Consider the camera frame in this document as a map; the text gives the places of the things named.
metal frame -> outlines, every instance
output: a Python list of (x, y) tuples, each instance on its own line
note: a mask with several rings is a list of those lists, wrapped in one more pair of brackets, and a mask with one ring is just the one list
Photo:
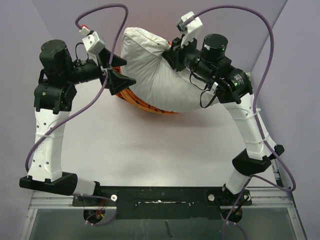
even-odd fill
[[(252, 205), (243, 208), (287, 208), (296, 240), (307, 240), (292, 195), (275, 187), (249, 187)], [(95, 207), (72, 206), (72, 196), (34, 191), (20, 240), (29, 240), (38, 209), (94, 209)]]

white cloth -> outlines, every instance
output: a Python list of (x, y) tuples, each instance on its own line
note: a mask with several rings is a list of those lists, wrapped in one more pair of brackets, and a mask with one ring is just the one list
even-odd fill
[[(127, 65), (121, 67), (121, 72), (136, 79), (131, 91), (145, 103), (168, 112), (183, 113), (201, 108), (202, 90), (190, 83), (190, 71), (185, 68), (176, 72), (162, 57), (169, 48), (167, 40), (144, 29), (125, 29), (121, 57)], [(191, 81), (201, 89), (205, 87), (194, 77)], [(206, 106), (212, 97), (205, 92), (202, 105)]]

gray wall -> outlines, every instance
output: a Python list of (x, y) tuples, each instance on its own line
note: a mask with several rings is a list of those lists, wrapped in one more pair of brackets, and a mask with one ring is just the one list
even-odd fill
[[(85, 10), (101, 4), (123, 3), (129, 8), (127, 27), (140, 27), (168, 40), (180, 36), (176, 28), (179, 18), (193, 11), (221, 4), (237, 4), (258, 10), (272, 23), (276, 22), (286, 0), (32, 0), (45, 25), (54, 38), (67, 43), (70, 52), (82, 36), (75, 27), (75, 18)], [(103, 10), (87, 16), (80, 24), (102, 34), (111, 48), (116, 31), (123, 18), (122, 9)], [(204, 27), (199, 36), (200, 44), (205, 35), (220, 33), (229, 39), (227, 55), (233, 64), (251, 71), (267, 38), (264, 24), (253, 14), (236, 9), (220, 9), (201, 17)], [(120, 53), (121, 44), (117, 46)]]
[[(285, 5), (273, 28), (274, 58), (259, 102), (273, 138), (285, 146), (283, 159), (297, 182), (293, 195), (309, 240), (320, 239), (319, 9), (317, 0)], [(253, 69), (255, 83), (269, 46), (267, 42)]]
[(31, 198), (19, 178), (26, 175), (24, 159), (35, 139), (40, 47), (52, 37), (31, 0), (1, 1), (0, 22), (0, 239), (16, 240)]

white table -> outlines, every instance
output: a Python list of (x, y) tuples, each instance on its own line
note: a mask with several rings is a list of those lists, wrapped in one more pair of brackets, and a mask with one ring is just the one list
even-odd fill
[[(88, 104), (98, 80), (77, 86), (72, 113)], [(245, 145), (222, 105), (177, 114), (145, 112), (105, 90), (68, 122), (62, 170), (108, 186), (220, 187)], [(272, 168), (261, 176), (275, 182)], [(251, 187), (267, 183), (253, 179)]]

black metal plate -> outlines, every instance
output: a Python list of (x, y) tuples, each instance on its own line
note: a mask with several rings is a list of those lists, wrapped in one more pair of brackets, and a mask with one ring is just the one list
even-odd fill
[[(102, 186), (101, 196), (117, 195), (116, 219), (221, 219), (220, 206), (231, 206), (234, 198), (226, 200), (221, 187), (125, 187)], [(209, 201), (213, 194), (216, 201)], [(99, 206), (100, 200), (73, 198), (74, 207)], [(114, 206), (111, 201), (106, 206)]]

